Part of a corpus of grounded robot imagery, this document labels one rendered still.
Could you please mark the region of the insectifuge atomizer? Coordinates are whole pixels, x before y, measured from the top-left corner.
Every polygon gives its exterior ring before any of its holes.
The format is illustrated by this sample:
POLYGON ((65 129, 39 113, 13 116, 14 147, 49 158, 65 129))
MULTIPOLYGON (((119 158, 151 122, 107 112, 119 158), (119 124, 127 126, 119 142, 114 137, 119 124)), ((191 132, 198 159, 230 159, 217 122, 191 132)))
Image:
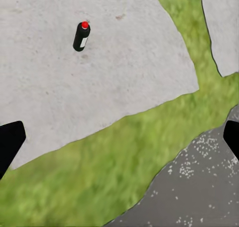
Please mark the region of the insectifuge atomizer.
POLYGON ((73 48, 76 51, 82 51, 87 43, 88 36, 90 34, 90 26, 88 21, 82 21, 77 26, 73 48))

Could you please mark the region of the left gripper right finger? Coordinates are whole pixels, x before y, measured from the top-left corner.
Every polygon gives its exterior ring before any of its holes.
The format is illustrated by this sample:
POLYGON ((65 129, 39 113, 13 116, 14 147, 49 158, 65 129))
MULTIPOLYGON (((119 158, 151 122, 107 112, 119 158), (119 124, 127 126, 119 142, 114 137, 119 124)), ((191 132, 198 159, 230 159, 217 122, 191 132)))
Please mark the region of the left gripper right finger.
POLYGON ((228 120, 223 138, 239 161, 239 122, 228 120))

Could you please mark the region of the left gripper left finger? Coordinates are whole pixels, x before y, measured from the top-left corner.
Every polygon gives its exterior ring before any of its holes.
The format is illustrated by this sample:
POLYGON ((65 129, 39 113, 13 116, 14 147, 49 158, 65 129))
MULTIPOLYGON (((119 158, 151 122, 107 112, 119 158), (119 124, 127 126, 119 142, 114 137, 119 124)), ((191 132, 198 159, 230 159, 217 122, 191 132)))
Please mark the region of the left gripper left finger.
POLYGON ((25 140, 26 133, 22 121, 0 126, 0 180, 25 140))

